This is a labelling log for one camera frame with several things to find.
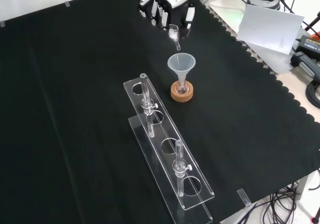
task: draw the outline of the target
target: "black tablecloth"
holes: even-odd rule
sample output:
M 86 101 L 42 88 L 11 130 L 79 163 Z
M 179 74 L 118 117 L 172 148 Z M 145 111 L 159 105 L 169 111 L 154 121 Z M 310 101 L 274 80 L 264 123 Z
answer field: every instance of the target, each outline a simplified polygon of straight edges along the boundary
M 210 183 L 214 223 L 320 167 L 320 125 L 196 4 L 181 51 L 194 97 L 176 80 L 167 33 L 140 0 L 75 0 L 0 29 L 1 223 L 169 223 L 128 123 L 123 82 L 147 73 Z

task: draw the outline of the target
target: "clear acrylic stand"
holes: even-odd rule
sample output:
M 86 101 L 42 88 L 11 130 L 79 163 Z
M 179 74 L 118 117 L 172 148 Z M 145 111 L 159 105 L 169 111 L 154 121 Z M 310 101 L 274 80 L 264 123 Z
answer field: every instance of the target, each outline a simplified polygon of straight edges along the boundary
M 125 82 L 137 112 L 129 123 L 175 223 L 206 224 L 215 194 L 146 74 Z

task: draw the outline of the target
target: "white paper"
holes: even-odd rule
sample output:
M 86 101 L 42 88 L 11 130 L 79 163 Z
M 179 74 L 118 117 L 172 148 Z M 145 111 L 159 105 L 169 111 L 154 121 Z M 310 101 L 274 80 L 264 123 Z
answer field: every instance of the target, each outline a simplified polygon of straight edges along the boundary
M 303 16 L 247 5 L 237 39 L 289 54 L 303 20 Z

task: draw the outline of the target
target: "plastic funnel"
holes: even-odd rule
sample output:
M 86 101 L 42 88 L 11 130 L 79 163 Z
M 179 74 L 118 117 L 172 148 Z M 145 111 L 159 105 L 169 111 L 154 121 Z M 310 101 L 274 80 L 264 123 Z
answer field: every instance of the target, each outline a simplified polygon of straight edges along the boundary
M 186 75 L 196 65 L 195 58 L 186 53 L 172 55 L 168 59 L 168 66 L 178 75 L 178 82 L 175 91 L 184 94 L 189 91 L 189 85 L 186 82 Z
M 168 66 L 180 78 L 185 78 L 187 73 L 196 65 L 195 58 L 187 53 L 178 53 L 168 59 Z

